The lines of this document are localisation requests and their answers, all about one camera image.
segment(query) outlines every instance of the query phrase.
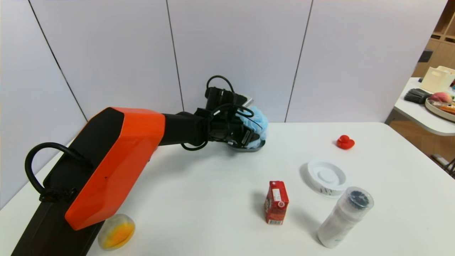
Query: blue cloth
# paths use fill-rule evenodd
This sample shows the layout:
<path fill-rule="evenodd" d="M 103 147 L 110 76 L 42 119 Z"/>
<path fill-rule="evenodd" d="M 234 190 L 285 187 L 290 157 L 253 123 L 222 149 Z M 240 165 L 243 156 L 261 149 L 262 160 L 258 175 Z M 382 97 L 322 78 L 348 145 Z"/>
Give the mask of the blue cloth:
<path fill-rule="evenodd" d="M 265 140 L 267 137 L 268 120 L 267 117 L 262 114 L 262 111 L 260 111 L 256 106 L 253 106 L 250 109 L 254 112 L 254 116 L 250 118 L 251 120 L 239 114 L 237 114 L 237 116 L 240 117 L 246 127 L 250 128 L 253 132 L 260 135 L 259 139 L 248 143 L 246 148 L 258 148 L 261 144 L 261 141 Z"/>

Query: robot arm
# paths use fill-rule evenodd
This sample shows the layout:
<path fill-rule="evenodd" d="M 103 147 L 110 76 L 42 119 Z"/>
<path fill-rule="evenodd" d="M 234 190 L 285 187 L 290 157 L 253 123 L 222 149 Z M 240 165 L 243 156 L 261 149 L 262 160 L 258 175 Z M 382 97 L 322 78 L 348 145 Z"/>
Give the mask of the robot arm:
<path fill-rule="evenodd" d="M 25 169 L 41 203 L 12 255 L 85 255 L 158 146 L 182 144 L 187 150 L 198 150 L 216 141 L 244 149 L 259 139 L 237 116 L 253 116 L 246 107 L 251 100 L 232 89 L 208 87 L 216 77 L 225 79 L 214 76 L 207 82 L 206 108 L 194 114 L 107 108 L 86 124 L 68 148 L 56 143 L 34 147 Z M 39 150 L 49 147 L 64 154 L 41 186 L 31 162 Z"/>

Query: white tabletop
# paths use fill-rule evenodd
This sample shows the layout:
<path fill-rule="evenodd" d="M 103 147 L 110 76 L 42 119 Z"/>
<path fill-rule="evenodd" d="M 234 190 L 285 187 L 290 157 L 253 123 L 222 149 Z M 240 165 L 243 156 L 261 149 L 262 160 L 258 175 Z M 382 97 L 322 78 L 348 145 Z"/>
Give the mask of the white tabletop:
<path fill-rule="evenodd" d="M 352 149 L 334 145 L 342 134 L 356 141 Z M 375 200 L 335 249 L 315 236 L 336 199 L 302 181 L 312 159 L 337 163 Z M 41 180 L 55 162 L 41 170 Z M 284 181 L 289 195 L 282 226 L 263 217 L 271 180 Z M 0 255 L 10 255 L 38 204 L 27 184 L 0 210 Z M 383 123 L 272 123 L 256 153 L 236 153 L 222 143 L 196 152 L 159 147 L 119 213 L 135 221 L 133 238 L 110 252 L 95 241 L 88 255 L 448 255 L 455 180 Z"/>
<path fill-rule="evenodd" d="M 434 115 L 425 108 L 425 105 L 404 100 L 406 93 L 413 88 L 420 88 L 418 77 L 409 79 L 394 109 L 431 133 L 442 136 L 455 136 L 455 123 Z"/>

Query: bottle cap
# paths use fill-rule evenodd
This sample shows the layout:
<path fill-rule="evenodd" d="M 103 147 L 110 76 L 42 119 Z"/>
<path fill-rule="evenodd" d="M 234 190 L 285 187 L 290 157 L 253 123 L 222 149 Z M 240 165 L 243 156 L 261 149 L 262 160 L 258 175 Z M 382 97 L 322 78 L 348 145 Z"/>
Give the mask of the bottle cap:
<path fill-rule="evenodd" d="M 374 206 L 373 197 L 358 187 L 349 187 L 337 202 L 339 209 L 350 221 L 361 221 Z"/>

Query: wooden floor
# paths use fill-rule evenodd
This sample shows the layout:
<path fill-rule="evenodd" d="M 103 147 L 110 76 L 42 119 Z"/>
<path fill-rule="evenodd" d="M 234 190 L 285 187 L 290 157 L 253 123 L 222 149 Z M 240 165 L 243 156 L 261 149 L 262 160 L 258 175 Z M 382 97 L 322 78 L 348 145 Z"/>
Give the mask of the wooden floor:
<path fill-rule="evenodd" d="M 455 158 L 455 137 L 432 134 L 412 121 L 392 121 L 390 126 L 428 157 L 440 154 L 447 161 Z"/>

